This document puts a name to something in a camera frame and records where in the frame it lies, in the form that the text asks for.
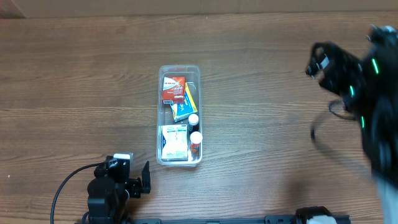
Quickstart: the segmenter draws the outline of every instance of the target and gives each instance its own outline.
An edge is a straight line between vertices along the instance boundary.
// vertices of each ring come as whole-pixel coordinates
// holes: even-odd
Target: wall
[[[309,11],[393,11],[396,0],[0,0],[27,18]]]

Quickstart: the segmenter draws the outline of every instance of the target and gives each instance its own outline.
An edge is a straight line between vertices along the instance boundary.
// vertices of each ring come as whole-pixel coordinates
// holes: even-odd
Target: small box
[[[164,104],[183,103],[185,77],[164,77],[162,101]]]
[[[164,161],[187,161],[187,125],[163,125],[162,126],[163,149],[162,160]]]
[[[187,84],[185,84],[184,102],[170,106],[172,107],[174,122],[181,121],[198,112]]]

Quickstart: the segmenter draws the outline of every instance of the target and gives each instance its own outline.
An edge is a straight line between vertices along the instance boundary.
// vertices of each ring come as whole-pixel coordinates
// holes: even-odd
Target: plastic bin
[[[157,105],[157,150],[156,158],[157,162],[161,165],[169,166],[195,166],[202,159],[202,143],[200,143],[200,149],[197,152],[192,152],[190,149],[190,138],[187,133],[187,151],[188,159],[186,161],[170,161],[162,159],[163,150],[163,125],[172,124],[186,124],[188,125],[188,119],[175,122],[173,119],[173,113],[170,105],[163,104],[162,93],[163,93],[163,82],[164,77],[185,77],[185,83],[189,87],[193,101],[198,110],[199,117],[199,132],[202,132],[202,121],[201,121],[201,83],[200,83],[200,70],[196,65],[165,65],[159,70],[159,94],[158,94],[158,105]]]

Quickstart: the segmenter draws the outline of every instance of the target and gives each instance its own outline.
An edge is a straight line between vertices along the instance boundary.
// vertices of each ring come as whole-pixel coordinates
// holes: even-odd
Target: green light
[[[372,63],[373,63],[374,71],[376,71],[376,74],[378,75],[379,68],[377,67],[376,60],[374,58],[372,58]]]
[[[355,92],[353,86],[349,86],[349,90],[351,90],[351,97],[354,96]]]
[[[364,120],[363,116],[361,117],[361,119],[362,119],[362,128],[365,128],[365,120]]]

